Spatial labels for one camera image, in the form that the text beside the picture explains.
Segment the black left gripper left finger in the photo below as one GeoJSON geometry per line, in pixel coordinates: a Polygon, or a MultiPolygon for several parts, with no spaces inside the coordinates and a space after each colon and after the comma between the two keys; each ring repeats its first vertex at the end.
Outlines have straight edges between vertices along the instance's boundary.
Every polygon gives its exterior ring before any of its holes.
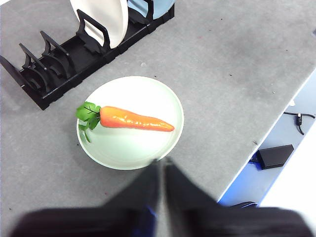
{"type": "Polygon", "coordinates": [[[153,237],[158,204],[158,162],[96,207],[49,208],[26,213],[12,237],[153,237]]]}

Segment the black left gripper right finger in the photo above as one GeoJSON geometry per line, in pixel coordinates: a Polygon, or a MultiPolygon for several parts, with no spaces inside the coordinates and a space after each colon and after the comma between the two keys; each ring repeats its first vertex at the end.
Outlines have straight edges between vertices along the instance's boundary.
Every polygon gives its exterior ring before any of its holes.
{"type": "Polygon", "coordinates": [[[311,237],[304,219],[280,208],[218,204],[172,161],[164,166],[166,202],[177,237],[311,237]]]}

